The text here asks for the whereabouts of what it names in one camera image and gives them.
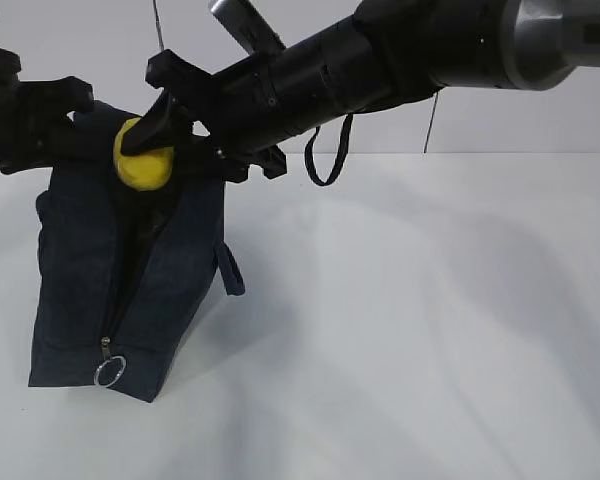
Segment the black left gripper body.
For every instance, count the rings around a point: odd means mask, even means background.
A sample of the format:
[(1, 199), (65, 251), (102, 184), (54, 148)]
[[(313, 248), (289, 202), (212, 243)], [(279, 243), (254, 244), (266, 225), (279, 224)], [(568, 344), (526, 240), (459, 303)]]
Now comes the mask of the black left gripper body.
[(0, 48), (0, 171), (14, 174), (64, 160), (70, 113), (94, 109), (93, 89), (74, 76), (22, 81), (20, 57)]

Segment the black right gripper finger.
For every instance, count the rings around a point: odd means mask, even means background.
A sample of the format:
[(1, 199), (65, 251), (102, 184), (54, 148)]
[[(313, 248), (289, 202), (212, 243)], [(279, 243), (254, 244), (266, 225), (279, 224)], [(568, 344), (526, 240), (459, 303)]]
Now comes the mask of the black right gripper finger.
[(190, 120), (171, 94), (161, 94), (148, 112), (122, 137), (122, 153), (139, 155), (176, 147), (190, 136)]
[(207, 137), (173, 134), (169, 140), (174, 157), (168, 183), (192, 179), (230, 183), (245, 181), (245, 164), (233, 157), (220, 155)]

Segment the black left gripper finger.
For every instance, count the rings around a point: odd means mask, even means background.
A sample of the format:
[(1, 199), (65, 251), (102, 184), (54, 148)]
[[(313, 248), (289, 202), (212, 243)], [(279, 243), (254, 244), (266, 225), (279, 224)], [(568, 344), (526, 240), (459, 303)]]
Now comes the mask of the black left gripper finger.
[(64, 155), (72, 160), (111, 163), (118, 119), (112, 114), (74, 114), (68, 149)]

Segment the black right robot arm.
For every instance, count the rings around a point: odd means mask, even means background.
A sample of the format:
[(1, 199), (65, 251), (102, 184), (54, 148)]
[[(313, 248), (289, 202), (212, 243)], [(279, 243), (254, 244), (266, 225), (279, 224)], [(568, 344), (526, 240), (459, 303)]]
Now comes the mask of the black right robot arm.
[(246, 57), (210, 74), (170, 50), (152, 57), (152, 108), (123, 136), (138, 155), (170, 147), (180, 172), (239, 183), (287, 171), (282, 142), (445, 88), (544, 91), (600, 68), (600, 1), (364, 1), (286, 46), (252, 3), (213, 1)]

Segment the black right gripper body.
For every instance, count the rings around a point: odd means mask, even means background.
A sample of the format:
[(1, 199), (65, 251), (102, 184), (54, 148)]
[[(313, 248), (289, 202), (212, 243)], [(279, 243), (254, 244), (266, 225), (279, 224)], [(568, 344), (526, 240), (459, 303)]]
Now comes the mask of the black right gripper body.
[(259, 72), (248, 69), (261, 63), (262, 57), (255, 55), (211, 74), (167, 49), (149, 59), (145, 74), (146, 82), (160, 95), (171, 94), (179, 102), (190, 120), (190, 134), (207, 137), (220, 155), (245, 164), (245, 181), (253, 165), (268, 179), (288, 172), (286, 155), (276, 140), (263, 146), (248, 144), (256, 138), (248, 129), (265, 110), (258, 103), (264, 99), (257, 91)]

